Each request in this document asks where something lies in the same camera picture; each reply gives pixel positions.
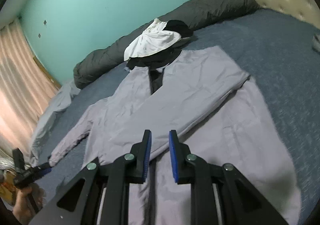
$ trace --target bed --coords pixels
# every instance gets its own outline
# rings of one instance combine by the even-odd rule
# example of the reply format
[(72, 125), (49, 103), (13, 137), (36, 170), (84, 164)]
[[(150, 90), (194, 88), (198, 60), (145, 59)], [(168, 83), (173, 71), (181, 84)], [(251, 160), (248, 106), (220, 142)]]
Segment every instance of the bed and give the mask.
[[(264, 0), (257, 1), (262, 7), (275, 6)], [(301, 225), (320, 198), (320, 55), (312, 49), (312, 37), (319, 31), (316, 27), (320, 26), (320, 10), (314, 0), (308, 1), (313, 8), (310, 17), (301, 18), (300, 14), (287, 12), (294, 18), (261, 8), (253, 14), (195, 31), (195, 40), (185, 47), (199, 50), (220, 45), (256, 79), (277, 132), (293, 159), (301, 189)], [(124, 67), (125, 63), (116, 66), (81, 90), (50, 133), (39, 157), (40, 163), (47, 161), (89, 105), (114, 93), (128, 74)], [(85, 143), (82, 141), (51, 173), (38, 181), (47, 193), (47, 201), (81, 169)]]

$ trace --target human hand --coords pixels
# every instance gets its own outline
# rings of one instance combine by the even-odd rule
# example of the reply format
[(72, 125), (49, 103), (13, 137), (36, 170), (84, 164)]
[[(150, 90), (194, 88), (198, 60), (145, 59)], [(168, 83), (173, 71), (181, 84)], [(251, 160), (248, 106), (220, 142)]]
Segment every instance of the human hand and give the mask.
[[(18, 190), (17, 192), (16, 204), (13, 207), (12, 213), (22, 225), (27, 225), (34, 216), (33, 211), (31, 211), (28, 206), (28, 194), (31, 193), (32, 190), (33, 187), (27, 187), (22, 190)], [(39, 207), (42, 207), (43, 195), (44, 192), (40, 189), (38, 198), (35, 199), (35, 202)]]

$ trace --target green wall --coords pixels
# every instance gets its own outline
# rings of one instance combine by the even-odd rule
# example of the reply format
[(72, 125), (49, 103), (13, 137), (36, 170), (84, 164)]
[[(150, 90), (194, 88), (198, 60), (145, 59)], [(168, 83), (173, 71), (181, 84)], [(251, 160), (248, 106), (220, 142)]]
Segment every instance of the green wall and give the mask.
[(44, 67), (65, 83), (72, 79), (75, 64), (92, 50), (111, 45), (185, 1), (28, 0), (21, 12), (21, 24)]

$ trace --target shirt sleeve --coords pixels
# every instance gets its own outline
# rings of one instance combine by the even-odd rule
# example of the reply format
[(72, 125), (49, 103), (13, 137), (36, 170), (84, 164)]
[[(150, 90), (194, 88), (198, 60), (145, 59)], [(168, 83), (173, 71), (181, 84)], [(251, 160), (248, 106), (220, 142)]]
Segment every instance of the shirt sleeve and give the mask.
[(93, 117), (97, 113), (97, 110), (97, 104), (90, 105), (81, 116), (78, 123), (55, 147), (49, 158), (51, 167), (55, 166), (71, 149), (89, 134), (93, 125)]

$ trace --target pink curtain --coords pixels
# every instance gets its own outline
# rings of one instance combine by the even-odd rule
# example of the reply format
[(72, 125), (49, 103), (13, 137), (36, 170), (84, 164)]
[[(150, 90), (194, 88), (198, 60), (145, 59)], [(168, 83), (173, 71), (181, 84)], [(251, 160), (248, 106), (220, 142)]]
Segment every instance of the pink curtain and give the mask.
[(57, 89), (32, 58), (18, 19), (0, 31), (0, 155), (30, 153), (39, 116)]

